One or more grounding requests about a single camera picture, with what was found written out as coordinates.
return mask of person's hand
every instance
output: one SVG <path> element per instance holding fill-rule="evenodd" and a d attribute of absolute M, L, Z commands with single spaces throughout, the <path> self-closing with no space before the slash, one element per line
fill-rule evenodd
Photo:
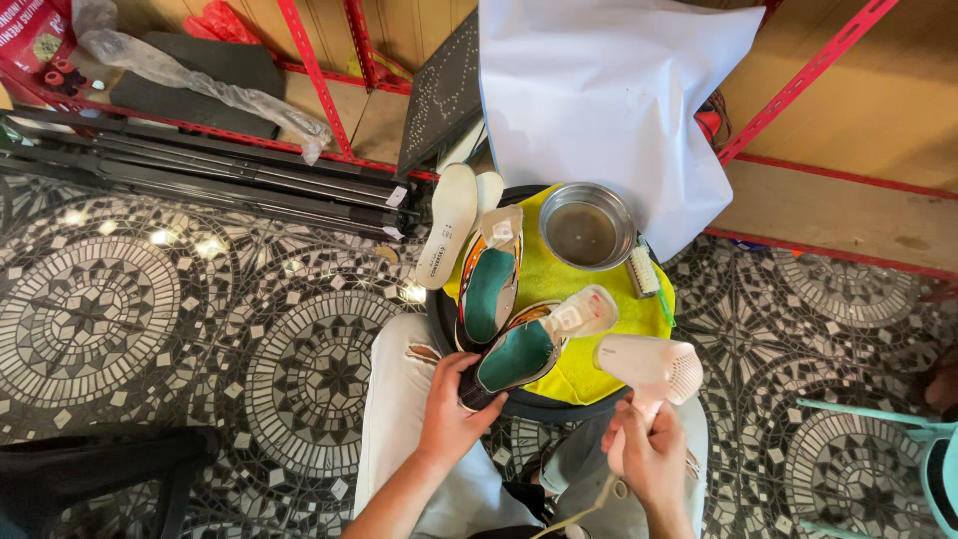
<path fill-rule="evenodd" d="M 603 453 L 608 453 L 615 434 L 622 430 L 626 434 L 622 455 L 625 480 L 642 507 L 659 517 L 685 518 L 685 430 L 672 405 L 665 402 L 647 434 L 642 414 L 632 407 L 633 396 L 629 393 L 615 403 L 615 417 L 602 439 Z"/>
<path fill-rule="evenodd" d="M 439 361 L 425 402 L 418 453 L 449 470 L 468 453 L 492 421 L 502 412 L 508 395 L 500 394 L 484 410 L 471 413 L 459 406 L 459 379 L 479 356 L 450 354 Z"/>

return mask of metal bowl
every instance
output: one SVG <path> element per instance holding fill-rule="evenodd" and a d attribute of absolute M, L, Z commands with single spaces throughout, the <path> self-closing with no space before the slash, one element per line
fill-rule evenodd
<path fill-rule="evenodd" d="M 577 270 L 611 270 L 635 248 L 626 202 L 595 183 L 566 183 L 550 193 L 539 207 L 538 226 L 549 251 Z"/>

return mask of yellow towel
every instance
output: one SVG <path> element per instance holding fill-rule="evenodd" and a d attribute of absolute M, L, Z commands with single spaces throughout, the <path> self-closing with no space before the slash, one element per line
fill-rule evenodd
<path fill-rule="evenodd" d="M 556 187 L 558 186 L 554 185 L 518 204 L 522 206 L 525 248 L 522 253 L 522 266 L 519 268 L 519 294 L 515 299 L 513 311 L 517 313 L 538 301 L 562 301 L 585 285 L 598 284 L 612 294 L 619 307 L 619 322 L 610 333 L 651 335 L 668 339 L 672 328 L 662 314 L 658 299 L 635 299 L 625 265 L 607 271 L 582 271 L 566 266 L 549 252 L 539 236 L 538 210 L 546 195 Z M 460 253 L 456 268 L 449 282 L 443 287 L 445 293 L 457 302 L 462 262 Z M 672 283 L 660 268 L 656 267 L 655 272 L 662 283 L 666 299 L 674 310 L 675 290 Z M 597 335 L 569 340 L 555 368 L 523 389 L 576 405 L 592 404 L 617 391 L 623 384 L 592 366 L 592 350 L 600 337 L 601 335 Z"/>

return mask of mosaic tile floor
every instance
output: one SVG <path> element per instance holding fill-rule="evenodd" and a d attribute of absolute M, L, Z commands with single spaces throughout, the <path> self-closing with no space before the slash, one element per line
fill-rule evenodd
<path fill-rule="evenodd" d="M 186 535 L 338 536 L 354 495 L 369 344 L 422 311 L 416 246 L 376 245 L 201 206 L 0 183 L 0 443 L 91 423 L 215 425 L 227 446 L 194 489 Z M 704 535 L 942 536 L 900 426 L 804 409 L 802 396 L 919 412 L 911 382 L 955 340 L 926 279 L 699 237 L 665 267 L 676 339 L 706 369 Z M 570 426 L 500 419 L 507 479 Z M 144 533 L 147 483 L 74 507 L 59 536 Z"/>

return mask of white sheet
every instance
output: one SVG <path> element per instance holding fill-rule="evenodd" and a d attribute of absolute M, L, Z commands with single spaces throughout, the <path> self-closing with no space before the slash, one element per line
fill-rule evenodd
<path fill-rule="evenodd" d="M 732 201 L 693 114 L 748 52 L 763 12 L 480 0 L 483 105 L 507 186 L 605 185 L 659 260 L 672 258 Z"/>

